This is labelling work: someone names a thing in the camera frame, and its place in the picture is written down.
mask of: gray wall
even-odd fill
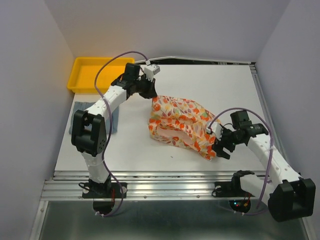
[[[45,2],[75,56],[137,50],[149,58],[256,61],[289,0]]]
[[[74,57],[42,0],[0,1],[0,239],[28,239],[52,175]]]
[[[275,129],[293,167],[320,186],[320,1],[291,0],[257,61]],[[320,191],[313,222],[320,236]]]

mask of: folded gray cloth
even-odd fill
[[[72,133],[72,125],[74,123],[74,113],[77,110],[86,110],[87,108],[90,108],[93,104],[95,104],[95,102],[81,102],[81,101],[75,101],[74,102],[74,106],[73,106],[73,110],[72,110],[72,116],[71,116],[71,125],[69,128],[69,134],[71,135]],[[117,107],[113,113],[112,113],[112,134],[115,134],[118,131],[118,120],[119,120],[119,107]],[[109,133],[110,130],[110,121],[109,118],[105,119],[105,130],[106,133]]]

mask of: yellow plastic tray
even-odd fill
[[[111,57],[77,57],[74,61],[67,88],[74,93],[97,93],[95,89],[95,77],[100,68]],[[99,74],[97,87],[104,93],[110,84],[125,71],[127,63],[134,63],[131,57],[120,57],[109,63]]]

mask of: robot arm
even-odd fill
[[[134,93],[145,99],[157,96],[154,75],[160,71],[155,64],[144,67],[127,63],[124,73],[111,83],[103,98],[107,100],[111,112]],[[87,188],[96,194],[110,191],[110,176],[103,165],[103,151],[107,144],[105,121],[110,117],[104,99],[100,98],[85,111],[77,110],[73,116],[71,143],[81,152],[89,171]]]
[[[235,131],[231,131],[219,123],[214,123],[212,128],[207,128],[209,134],[215,134],[216,140],[212,149],[218,157],[226,159],[236,145],[245,144],[257,156],[261,164],[267,169],[270,154],[270,136],[267,129],[260,123],[252,124],[248,113],[244,110],[236,111],[231,115],[232,126]],[[278,221],[311,216],[314,208],[316,186],[311,179],[303,179],[287,163],[280,152],[272,147],[273,155],[269,176],[272,183],[267,183],[262,202],[268,206],[272,217]],[[260,196],[264,181],[257,177],[252,171],[236,172],[231,182],[216,183],[221,185],[221,189],[216,193],[216,197],[240,197],[245,192],[254,196]],[[233,208],[235,211],[243,210],[243,206]]]

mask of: floral fabric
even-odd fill
[[[152,99],[149,131],[155,140],[180,148],[191,148],[211,160],[216,156],[211,149],[216,138],[206,133],[206,125],[214,117],[193,100],[157,96]]]

